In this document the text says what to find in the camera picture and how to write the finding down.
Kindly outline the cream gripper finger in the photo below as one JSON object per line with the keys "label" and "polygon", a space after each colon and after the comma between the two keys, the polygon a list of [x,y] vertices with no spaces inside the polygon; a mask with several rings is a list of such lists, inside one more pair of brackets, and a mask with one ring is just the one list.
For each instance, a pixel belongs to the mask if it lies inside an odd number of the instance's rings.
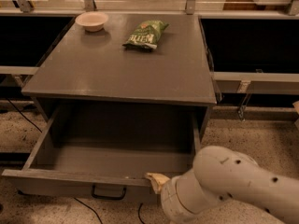
{"label": "cream gripper finger", "polygon": [[150,181],[156,194],[160,194],[164,184],[170,180],[168,176],[159,173],[145,173],[145,177]]}

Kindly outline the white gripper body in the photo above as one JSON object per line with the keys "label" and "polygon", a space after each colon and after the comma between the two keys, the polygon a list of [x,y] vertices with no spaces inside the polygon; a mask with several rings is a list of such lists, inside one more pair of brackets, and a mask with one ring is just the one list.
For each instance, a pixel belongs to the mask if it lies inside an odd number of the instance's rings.
{"label": "white gripper body", "polygon": [[175,176],[168,180],[161,191],[161,204],[165,215],[174,224],[187,224],[199,215],[194,199],[198,184],[194,177]]}

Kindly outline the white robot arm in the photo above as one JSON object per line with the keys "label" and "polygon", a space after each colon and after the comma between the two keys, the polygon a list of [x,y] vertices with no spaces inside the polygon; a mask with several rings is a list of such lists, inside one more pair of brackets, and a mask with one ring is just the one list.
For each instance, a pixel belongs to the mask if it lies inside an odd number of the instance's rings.
{"label": "white robot arm", "polygon": [[175,224],[186,224],[229,200],[254,205],[286,224],[299,223],[299,180],[271,173],[250,156],[226,147],[200,149],[192,169],[183,175],[145,177]]}

